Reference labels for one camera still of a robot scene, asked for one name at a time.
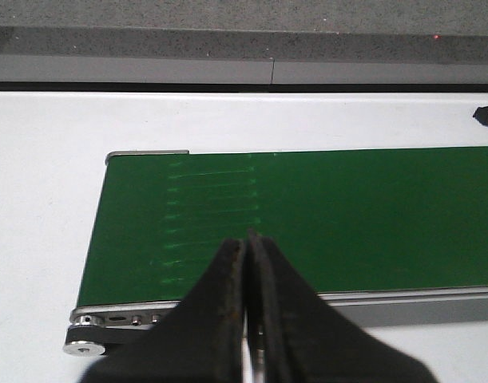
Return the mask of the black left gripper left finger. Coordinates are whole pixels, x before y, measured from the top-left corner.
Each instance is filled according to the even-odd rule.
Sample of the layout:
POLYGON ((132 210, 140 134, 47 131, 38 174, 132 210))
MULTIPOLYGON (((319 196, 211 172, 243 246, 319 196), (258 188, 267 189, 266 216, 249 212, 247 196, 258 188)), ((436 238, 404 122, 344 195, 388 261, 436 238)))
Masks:
POLYGON ((208 269, 158 325, 91 365, 84 382, 240 382, 244 244, 222 242, 208 269))

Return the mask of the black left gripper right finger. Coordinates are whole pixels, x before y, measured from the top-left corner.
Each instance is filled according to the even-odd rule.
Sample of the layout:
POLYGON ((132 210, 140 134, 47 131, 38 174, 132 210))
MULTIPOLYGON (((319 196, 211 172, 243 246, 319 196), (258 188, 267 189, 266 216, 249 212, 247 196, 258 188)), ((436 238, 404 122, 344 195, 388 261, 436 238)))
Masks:
POLYGON ((419 360, 379 341, 324 302, 276 243, 248 233, 268 382, 434 382, 419 360))

